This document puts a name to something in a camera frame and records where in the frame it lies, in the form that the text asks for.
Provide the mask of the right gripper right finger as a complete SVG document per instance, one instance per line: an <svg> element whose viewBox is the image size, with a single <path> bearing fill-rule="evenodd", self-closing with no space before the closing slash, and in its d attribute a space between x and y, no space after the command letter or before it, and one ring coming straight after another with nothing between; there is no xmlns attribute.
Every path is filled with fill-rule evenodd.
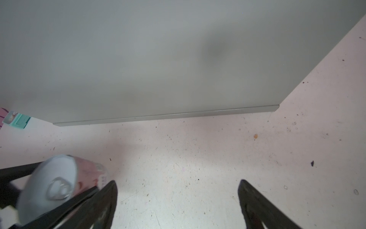
<svg viewBox="0 0 366 229"><path fill-rule="evenodd" d="M244 179L240 181L238 197L241 211L248 229L300 228Z"/></svg>

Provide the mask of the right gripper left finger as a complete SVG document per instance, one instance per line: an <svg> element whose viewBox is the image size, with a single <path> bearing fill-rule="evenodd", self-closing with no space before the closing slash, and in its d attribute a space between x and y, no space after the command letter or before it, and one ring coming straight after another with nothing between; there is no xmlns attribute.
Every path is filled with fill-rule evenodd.
<svg viewBox="0 0 366 229"><path fill-rule="evenodd" d="M118 188L114 180L99 190L70 217L61 229L110 229L117 205Z"/></svg>

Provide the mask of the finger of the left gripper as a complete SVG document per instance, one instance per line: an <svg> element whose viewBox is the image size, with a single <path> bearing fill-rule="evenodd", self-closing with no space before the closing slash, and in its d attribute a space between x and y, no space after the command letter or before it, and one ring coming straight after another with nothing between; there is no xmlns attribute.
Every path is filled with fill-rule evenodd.
<svg viewBox="0 0 366 229"><path fill-rule="evenodd" d="M33 171L41 164L42 162L27 164L17 167L5 168L0 170L1 183L9 183L13 180L31 175Z"/></svg>
<svg viewBox="0 0 366 229"><path fill-rule="evenodd" d="M15 223L10 226L10 229L54 229L59 225L68 215L78 209L84 202L94 196L99 189L93 187L60 205L52 211L49 211L30 223L22 226Z"/></svg>

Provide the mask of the white can red label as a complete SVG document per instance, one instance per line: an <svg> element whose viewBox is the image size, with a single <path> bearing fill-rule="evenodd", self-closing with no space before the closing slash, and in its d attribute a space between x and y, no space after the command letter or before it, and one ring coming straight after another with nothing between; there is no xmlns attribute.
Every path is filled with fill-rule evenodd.
<svg viewBox="0 0 366 229"><path fill-rule="evenodd" d="M30 223L95 186L102 189L109 181L100 163L70 155L53 156L32 172L18 198L20 224Z"/></svg>

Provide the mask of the mint green small clock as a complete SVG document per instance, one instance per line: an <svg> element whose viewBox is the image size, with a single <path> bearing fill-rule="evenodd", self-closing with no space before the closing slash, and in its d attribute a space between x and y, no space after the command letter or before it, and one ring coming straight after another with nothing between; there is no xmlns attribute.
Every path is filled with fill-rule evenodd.
<svg viewBox="0 0 366 229"><path fill-rule="evenodd" d="M30 116L10 111L3 119L2 123L10 127L24 129L30 119Z"/></svg>

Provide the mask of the grey metal cabinet box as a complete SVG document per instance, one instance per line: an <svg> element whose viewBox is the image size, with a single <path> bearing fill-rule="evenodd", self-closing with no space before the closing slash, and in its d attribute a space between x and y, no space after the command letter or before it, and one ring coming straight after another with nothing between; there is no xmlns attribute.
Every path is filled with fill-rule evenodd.
<svg viewBox="0 0 366 229"><path fill-rule="evenodd" d="M278 109L365 1L1 1L1 107L58 126Z"/></svg>

